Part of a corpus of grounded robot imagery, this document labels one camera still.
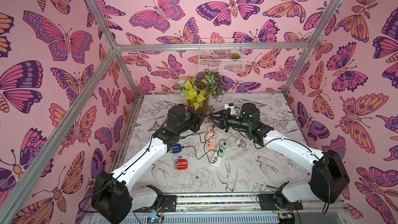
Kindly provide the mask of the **pink power strip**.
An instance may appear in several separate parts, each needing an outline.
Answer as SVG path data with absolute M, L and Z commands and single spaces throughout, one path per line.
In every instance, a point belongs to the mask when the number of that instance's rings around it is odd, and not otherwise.
M 205 144 L 206 150 L 208 151 L 216 150 L 216 134 L 215 134 L 215 128 L 212 125 L 208 126 L 205 141 L 206 141 Z

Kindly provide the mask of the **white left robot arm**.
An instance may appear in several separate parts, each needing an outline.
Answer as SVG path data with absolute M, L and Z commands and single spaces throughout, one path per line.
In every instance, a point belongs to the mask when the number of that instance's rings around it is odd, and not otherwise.
M 132 159 L 111 173 L 101 173 L 95 181 L 90 198 L 91 207 L 112 224 L 121 223 L 130 211 L 143 208 L 158 211 L 162 208 L 163 193 L 148 185 L 135 190 L 133 187 L 141 176 L 180 140 L 182 133 L 198 132 L 205 119 L 204 113 L 189 110 L 183 104 L 169 109 L 166 121 L 149 143 Z

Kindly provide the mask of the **white power strip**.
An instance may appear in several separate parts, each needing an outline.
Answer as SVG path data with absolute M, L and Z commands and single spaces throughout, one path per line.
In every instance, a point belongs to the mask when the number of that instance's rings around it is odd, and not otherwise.
M 210 161 L 210 165 L 218 168 L 222 162 L 223 158 L 218 157 L 218 152 L 216 152 L 212 158 L 212 160 Z

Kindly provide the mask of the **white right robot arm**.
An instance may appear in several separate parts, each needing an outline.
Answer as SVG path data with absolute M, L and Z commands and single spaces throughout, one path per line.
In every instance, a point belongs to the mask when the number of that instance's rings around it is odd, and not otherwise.
M 309 172 L 309 179 L 287 182 L 277 188 L 273 200 L 278 209 L 315 198 L 325 205 L 333 204 L 350 183 L 337 152 L 310 148 L 282 135 L 260 121 L 260 111 L 253 103 L 243 104 L 240 115 L 233 104 L 226 104 L 223 110 L 208 115 L 208 119 L 226 132 L 230 129 L 243 132 L 254 144 L 284 155 Z

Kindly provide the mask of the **green power adapter cube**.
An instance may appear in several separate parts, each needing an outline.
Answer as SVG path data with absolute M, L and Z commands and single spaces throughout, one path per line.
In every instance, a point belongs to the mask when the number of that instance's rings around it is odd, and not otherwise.
M 226 150 L 228 147 L 229 142 L 228 141 L 222 141 L 221 143 L 221 148 L 222 150 Z

